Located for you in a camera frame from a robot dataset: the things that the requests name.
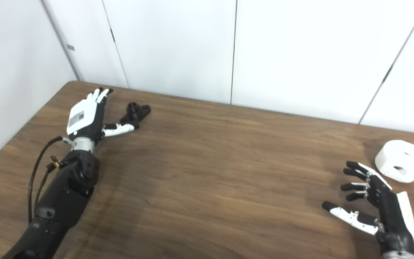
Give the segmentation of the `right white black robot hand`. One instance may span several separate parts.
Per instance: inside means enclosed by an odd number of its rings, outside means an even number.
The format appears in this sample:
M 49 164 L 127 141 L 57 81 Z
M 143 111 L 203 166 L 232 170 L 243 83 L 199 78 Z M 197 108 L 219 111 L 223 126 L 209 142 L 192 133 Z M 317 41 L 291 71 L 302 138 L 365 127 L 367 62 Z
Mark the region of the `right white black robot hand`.
M 322 208 L 353 228 L 375 236 L 383 259 L 414 259 L 414 214 L 408 193 L 395 193 L 376 170 L 362 163 L 347 161 L 343 173 L 361 180 L 340 186 L 341 191 L 349 192 L 346 200 L 366 200 L 378 209 L 378 217 L 330 201 L 324 201 Z

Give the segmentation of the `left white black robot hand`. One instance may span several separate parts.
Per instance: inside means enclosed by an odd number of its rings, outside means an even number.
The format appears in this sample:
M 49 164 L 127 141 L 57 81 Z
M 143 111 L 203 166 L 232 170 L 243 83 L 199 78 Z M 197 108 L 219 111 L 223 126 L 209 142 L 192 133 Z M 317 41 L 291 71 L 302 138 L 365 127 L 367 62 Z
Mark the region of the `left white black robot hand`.
M 98 143 L 105 137 L 125 134 L 139 128 L 138 120 L 105 124 L 105 107 L 113 89 L 99 87 L 75 104 L 69 115 L 67 135 L 71 140 L 88 138 Z

